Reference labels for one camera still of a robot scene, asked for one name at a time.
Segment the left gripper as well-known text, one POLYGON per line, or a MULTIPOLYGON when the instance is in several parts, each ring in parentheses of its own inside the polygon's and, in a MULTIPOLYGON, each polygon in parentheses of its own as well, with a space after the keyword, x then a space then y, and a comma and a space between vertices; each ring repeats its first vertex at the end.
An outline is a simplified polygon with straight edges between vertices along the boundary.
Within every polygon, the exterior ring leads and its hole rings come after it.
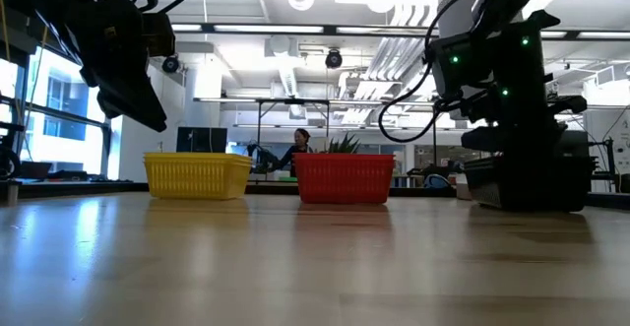
POLYGON ((73 28, 82 62, 80 73, 107 119, 121 115, 162 132, 167 116, 145 73, 142 14, 131 0, 100 0, 78 9, 73 28))

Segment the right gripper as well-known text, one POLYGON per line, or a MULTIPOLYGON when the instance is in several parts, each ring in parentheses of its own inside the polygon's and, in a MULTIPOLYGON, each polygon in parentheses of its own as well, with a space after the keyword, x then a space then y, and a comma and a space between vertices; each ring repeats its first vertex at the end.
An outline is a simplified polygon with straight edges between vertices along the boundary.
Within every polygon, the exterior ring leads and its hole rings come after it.
POLYGON ((467 117, 470 122, 484 119, 501 126, 477 127, 464 133, 464 148, 505 152, 526 145, 553 145, 564 128, 547 128, 550 114, 567 110, 578 114, 588 108, 582 96, 546 99, 540 31, 559 23, 558 18, 537 10, 526 20, 507 24, 499 31, 469 30, 473 54, 479 57, 483 70, 477 77, 487 79, 490 87, 470 104, 467 117))

